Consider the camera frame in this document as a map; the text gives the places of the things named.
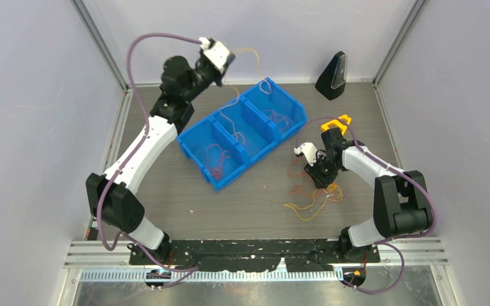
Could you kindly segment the black wedge-shaped stand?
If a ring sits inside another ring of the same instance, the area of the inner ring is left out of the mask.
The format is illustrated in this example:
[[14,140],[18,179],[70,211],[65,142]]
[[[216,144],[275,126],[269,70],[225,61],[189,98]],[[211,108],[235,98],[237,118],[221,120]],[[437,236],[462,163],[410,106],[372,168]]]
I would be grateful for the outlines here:
[[332,101],[345,91],[347,56],[339,51],[330,60],[315,83],[315,89],[326,99]]

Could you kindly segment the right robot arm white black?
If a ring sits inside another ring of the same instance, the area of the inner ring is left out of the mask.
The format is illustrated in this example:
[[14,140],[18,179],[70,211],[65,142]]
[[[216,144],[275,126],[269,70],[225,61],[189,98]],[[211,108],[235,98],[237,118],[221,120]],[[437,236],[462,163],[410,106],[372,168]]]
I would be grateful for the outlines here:
[[373,188],[373,215],[370,219],[344,228],[337,241],[339,255],[356,261],[378,242],[405,235],[425,233],[434,224],[434,210],[426,191],[426,182],[419,171],[404,171],[371,153],[358,140],[347,140],[340,129],[321,133],[324,148],[311,142],[294,148],[297,157],[304,157],[305,172],[316,188],[324,189],[342,171],[352,171]]

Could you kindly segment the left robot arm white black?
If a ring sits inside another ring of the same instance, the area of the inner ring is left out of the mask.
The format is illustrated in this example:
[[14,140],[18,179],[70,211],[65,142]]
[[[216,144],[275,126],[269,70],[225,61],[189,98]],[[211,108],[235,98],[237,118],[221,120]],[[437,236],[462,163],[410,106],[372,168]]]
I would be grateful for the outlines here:
[[234,54],[221,59],[222,70],[205,55],[194,66],[180,55],[167,59],[161,75],[161,94],[148,114],[148,123],[111,167],[101,175],[90,174],[86,180],[93,217],[143,245],[153,263],[162,264],[169,258],[168,235],[146,218],[137,190],[155,160],[189,122],[194,112],[191,102],[211,84],[221,86],[234,59]]

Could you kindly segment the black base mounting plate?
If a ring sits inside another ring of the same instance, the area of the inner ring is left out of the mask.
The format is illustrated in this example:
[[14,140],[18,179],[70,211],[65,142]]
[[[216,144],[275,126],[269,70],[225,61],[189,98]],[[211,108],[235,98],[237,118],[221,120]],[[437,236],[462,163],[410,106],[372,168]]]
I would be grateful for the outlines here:
[[335,264],[379,263],[372,247],[345,249],[326,238],[260,240],[173,240],[156,250],[128,244],[131,265],[156,261],[183,272],[272,272],[280,263],[289,272],[326,272]]

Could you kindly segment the yellow triangular plastic piece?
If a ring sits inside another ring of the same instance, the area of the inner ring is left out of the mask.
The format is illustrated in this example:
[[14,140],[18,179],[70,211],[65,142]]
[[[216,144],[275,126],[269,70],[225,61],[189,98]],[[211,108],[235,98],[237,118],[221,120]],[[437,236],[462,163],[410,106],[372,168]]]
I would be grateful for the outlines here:
[[344,114],[344,115],[340,115],[337,119],[332,119],[324,124],[322,124],[320,126],[320,130],[322,132],[325,132],[329,129],[332,129],[332,128],[338,128],[341,132],[341,134],[344,136],[347,129],[348,129],[348,125],[351,123],[352,121],[352,118],[347,115],[347,114]]

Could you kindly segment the blue three-compartment plastic bin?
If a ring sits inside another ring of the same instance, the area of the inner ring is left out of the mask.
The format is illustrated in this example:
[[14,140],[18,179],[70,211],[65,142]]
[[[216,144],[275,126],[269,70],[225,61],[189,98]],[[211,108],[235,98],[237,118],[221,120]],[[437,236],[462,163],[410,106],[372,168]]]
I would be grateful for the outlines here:
[[303,105],[270,78],[240,93],[183,131],[178,144],[216,192],[295,135]]

